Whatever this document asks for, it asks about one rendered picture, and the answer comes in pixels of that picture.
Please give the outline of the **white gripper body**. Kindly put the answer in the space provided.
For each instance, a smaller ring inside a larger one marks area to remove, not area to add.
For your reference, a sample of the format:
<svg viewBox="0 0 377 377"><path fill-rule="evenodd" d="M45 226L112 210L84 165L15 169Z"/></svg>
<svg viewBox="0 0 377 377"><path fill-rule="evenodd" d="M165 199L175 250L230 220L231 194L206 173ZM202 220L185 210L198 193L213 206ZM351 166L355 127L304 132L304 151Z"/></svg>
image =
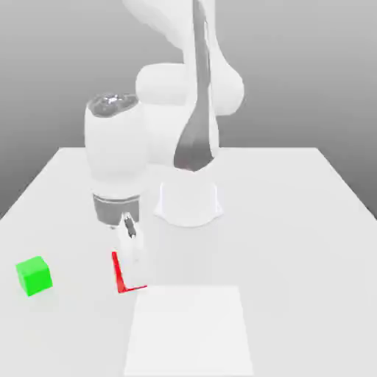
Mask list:
<svg viewBox="0 0 377 377"><path fill-rule="evenodd" d="M147 285L147 262L144 248L144 234L135 224L136 236L131 237L128 229L121 221L117 229L119 238L119 263L125 286Z"/></svg>

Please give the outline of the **small green cube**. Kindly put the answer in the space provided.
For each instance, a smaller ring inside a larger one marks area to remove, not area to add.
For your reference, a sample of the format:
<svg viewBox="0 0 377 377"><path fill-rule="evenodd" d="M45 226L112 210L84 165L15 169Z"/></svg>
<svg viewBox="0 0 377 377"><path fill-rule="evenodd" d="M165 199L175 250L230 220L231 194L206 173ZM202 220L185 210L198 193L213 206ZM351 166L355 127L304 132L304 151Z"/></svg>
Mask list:
<svg viewBox="0 0 377 377"><path fill-rule="evenodd" d="M28 297L53 287L48 264L41 256L35 256L17 263L19 283Z"/></svg>

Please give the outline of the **small red cube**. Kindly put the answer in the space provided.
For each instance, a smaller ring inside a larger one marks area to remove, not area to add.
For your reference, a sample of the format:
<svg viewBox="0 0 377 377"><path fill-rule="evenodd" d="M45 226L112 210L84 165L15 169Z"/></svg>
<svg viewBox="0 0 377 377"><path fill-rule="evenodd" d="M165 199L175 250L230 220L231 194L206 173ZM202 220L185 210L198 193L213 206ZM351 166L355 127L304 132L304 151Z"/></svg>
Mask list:
<svg viewBox="0 0 377 377"><path fill-rule="evenodd" d="M128 288L123 279L117 252L113 251L111 253L111 256L112 256L112 261L113 261L113 268L114 268L114 273L116 277L116 285L117 285L118 293L131 292L131 291L147 288L147 285L132 286Z"/></svg>

